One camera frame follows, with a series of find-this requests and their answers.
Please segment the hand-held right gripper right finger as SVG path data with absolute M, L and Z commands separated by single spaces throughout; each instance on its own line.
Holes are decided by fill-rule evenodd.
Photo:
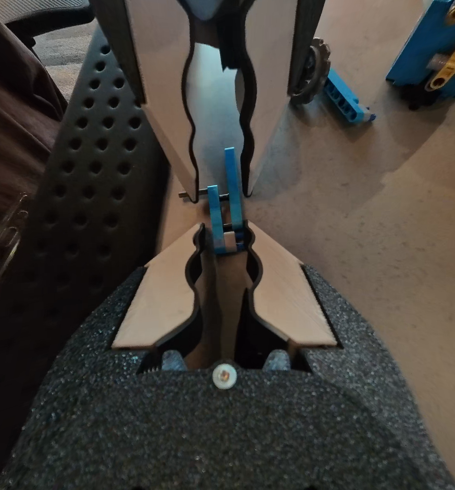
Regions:
M 249 311 L 261 326 L 295 348 L 337 346 L 303 263 L 253 222 L 246 221 Z

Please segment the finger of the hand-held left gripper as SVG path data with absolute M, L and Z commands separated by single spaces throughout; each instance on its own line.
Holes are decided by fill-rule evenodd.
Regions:
M 243 103 L 240 157 L 242 189 L 250 197 L 265 153 L 288 105 L 297 1 L 246 1 L 239 37 Z
M 192 202 L 199 200 L 195 125 L 186 81 L 194 53 L 186 1 L 126 1 L 145 102 L 141 107 L 176 177 Z

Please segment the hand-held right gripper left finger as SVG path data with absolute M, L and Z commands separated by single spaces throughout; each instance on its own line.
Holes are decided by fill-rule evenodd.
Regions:
M 205 225 L 192 226 L 145 266 L 113 349 L 194 349 L 202 335 L 200 296 Z

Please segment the black gear wheel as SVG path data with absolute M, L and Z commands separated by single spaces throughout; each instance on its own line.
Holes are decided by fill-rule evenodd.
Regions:
M 310 103 L 323 90 L 331 66 L 330 54 L 329 45 L 322 38 L 312 40 L 299 82 L 292 90 L 292 106 Z

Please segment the black axle rod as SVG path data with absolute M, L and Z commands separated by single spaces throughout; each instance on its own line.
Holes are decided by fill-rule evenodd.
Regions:
M 208 189 L 205 188 L 205 189 L 199 189 L 199 197 L 202 197 L 202 196 L 207 196 L 208 195 Z M 182 191 L 178 194 L 178 196 L 181 198 L 181 199 L 186 199 L 186 198 L 190 198 L 190 196 L 188 195 L 188 193 L 186 191 Z M 225 193 L 225 194 L 219 194 L 219 200 L 220 201 L 226 201 L 226 200 L 229 200 L 229 193 Z

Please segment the grey desk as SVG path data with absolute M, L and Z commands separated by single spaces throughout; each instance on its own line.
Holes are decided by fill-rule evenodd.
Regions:
M 326 1 L 317 36 L 377 118 L 287 108 L 245 216 L 372 324 L 455 478 L 455 102 L 410 111 L 385 75 L 424 1 Z

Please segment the black perforated chair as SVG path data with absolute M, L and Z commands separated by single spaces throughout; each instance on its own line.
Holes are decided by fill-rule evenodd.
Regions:
M 65 343 L 154 254 L 168 174 L 97 26 L 0 282 L 0 474 Z

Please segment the blue yellow toy vehicle model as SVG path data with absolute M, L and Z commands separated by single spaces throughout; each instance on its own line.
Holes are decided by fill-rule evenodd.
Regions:
M 455 99 L 455 1 L 430 1 L 386 81 L 410 110 Z

